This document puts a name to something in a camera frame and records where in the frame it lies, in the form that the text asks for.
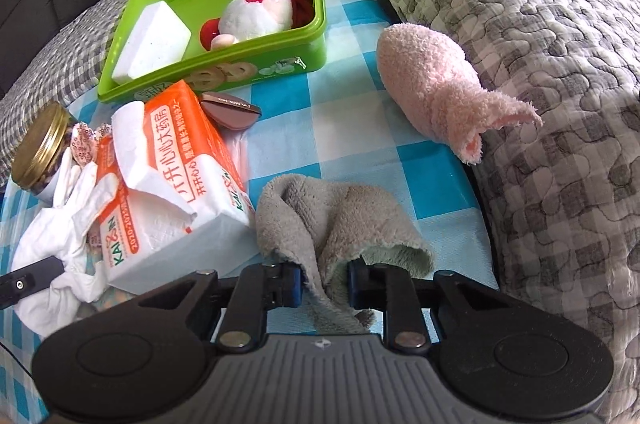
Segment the white gauze cloth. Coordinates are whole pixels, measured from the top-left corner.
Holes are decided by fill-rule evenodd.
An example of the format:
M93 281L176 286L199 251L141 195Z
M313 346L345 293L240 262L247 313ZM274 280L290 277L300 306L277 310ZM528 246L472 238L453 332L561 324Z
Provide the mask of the white gauze cloth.
M107 289L102 262L86 272L87 234L99 214L115 198L115 173L98 178L98 166L85 166L65 204L40 210L28 226L12 260L12 270L48 257L60 259L63 273L42 291L14 306L17 317L32 332L47 337L74 322L83 303L94 303Z

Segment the grey fleece cloth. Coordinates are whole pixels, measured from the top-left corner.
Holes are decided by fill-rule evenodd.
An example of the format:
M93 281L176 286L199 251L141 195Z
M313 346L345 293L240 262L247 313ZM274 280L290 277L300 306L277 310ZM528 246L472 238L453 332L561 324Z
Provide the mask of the grey fleece cloth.
M255 227L262 256L302 268L305 307L320 333L362 334L373 326L371 309L349 306L349 262L396 266L418 279L434 270L434 256L412 220L395 196L375 185L278 176L262 189Z

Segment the brown teardrop makeup puff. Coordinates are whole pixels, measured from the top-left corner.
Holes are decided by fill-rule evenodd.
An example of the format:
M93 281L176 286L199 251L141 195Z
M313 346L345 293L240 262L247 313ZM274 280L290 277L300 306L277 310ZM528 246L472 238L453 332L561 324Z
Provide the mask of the brown teardrop makeup puff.
M246 130L262 116L258 106L228 93L204 92L200 103L214 124L232 131Z

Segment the pink fuzzy sock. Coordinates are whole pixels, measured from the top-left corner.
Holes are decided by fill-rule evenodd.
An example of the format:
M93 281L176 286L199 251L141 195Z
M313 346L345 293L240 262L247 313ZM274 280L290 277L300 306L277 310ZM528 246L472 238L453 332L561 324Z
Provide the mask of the pink fuzzy sock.
M417 132L466 165L482 160L482 134L542 119L532 104L485 89L454 40L423 25L386 27L376 45L382 83Z

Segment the bunny doll blue dress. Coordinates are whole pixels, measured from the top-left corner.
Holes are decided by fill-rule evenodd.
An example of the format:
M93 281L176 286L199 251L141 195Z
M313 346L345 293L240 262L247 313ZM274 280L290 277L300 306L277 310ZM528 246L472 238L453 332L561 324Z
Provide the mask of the bunny doll blue dress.
M92 129L88 124L79 121L72 128L70 138L70 151L74 162L84 168L90 162L97 162L99 155L99 145L103 138L112 135L112 126L104 123L98 128Z

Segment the orange white tissue pack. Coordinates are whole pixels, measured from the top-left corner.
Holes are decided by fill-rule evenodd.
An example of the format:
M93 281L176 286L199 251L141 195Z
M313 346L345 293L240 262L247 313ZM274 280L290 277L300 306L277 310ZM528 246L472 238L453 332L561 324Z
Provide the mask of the orange white tissue pack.
M99 143L98 176L117 178L96 221L109 285L130 294L257 254L254 209L224 139L178 81L123 105Z

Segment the gold lid glass jar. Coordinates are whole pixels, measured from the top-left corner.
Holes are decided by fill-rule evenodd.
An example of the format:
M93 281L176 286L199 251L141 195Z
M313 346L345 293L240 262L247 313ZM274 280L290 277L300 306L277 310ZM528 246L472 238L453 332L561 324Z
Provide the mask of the gold lid glass jar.
M43 107L14 155L11 178L41 202L51 204L63 154L70 147L77 119L55 101Z

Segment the blue checked tablecloth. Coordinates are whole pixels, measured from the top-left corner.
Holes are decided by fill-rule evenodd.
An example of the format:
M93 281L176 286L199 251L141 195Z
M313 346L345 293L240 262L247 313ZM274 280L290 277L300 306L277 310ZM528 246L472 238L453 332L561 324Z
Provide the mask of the blue checked tablecloth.
M326 65L262 80L232 94L262 117L239 139L236 164L257 205L281 173L378 185L392 193L421 232L435 269L458 271L497 288L491 250L472 185L448 147L422 138L382 85L375 46L392 21L378 0L326 0ZM13 183L1 202L1 274L43 203ZM40 337L13 310L1 310L1 415L38 423L44 405L25 369Z

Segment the white sponge block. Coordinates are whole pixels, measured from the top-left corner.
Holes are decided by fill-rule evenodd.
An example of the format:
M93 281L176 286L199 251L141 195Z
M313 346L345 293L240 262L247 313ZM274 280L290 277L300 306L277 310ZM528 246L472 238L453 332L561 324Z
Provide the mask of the white sponge block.
M112 79L117 84L128 84L179 62L190 38L190 29L167 2L149 4L120 51Z

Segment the white santa plush toy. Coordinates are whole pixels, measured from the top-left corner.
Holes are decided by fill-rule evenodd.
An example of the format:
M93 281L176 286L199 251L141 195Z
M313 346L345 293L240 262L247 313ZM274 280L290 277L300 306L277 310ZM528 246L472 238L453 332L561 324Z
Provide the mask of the white santa plush toy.
M286 30L314 19L314 0L232 0L221 17L205 22L200 43L206 51L227 48Z

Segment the grey checked quilt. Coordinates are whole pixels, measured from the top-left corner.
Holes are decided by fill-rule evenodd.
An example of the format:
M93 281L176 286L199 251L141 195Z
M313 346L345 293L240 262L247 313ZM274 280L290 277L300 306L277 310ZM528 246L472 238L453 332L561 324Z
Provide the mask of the grey checked quilt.
M484 134L464 167L497 287L598 335L601 406L639 418L639 0L378 0L462 46L484 87L544 122Z

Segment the green plastic box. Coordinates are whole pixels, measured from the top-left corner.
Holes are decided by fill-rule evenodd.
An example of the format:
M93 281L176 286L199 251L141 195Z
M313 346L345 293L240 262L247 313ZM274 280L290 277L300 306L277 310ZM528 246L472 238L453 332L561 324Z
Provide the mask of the green plastic box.
M191 33L186 52L180 61L157 69L129 84L117 84L113 78L122 48L146 6L166 2ZM252 70L255 80L300 72L314 72L326 64L326 0L312 0L314 17L305 26L260 37L215 52L200 43L200 30L206 20L220 17L231 0L128 0L122 10L108 49L98 84L98 98L103 103L149 100L173 82L193 76L215 81L218 88L231 86L222 81L225 69Z

